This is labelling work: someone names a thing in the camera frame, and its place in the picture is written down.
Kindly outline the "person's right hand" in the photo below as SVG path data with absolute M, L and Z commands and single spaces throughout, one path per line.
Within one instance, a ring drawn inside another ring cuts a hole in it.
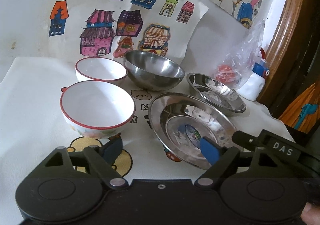
M 320 208 L 309 202 L 306 203 L 301 219 L 306 225 L 320 225 Z

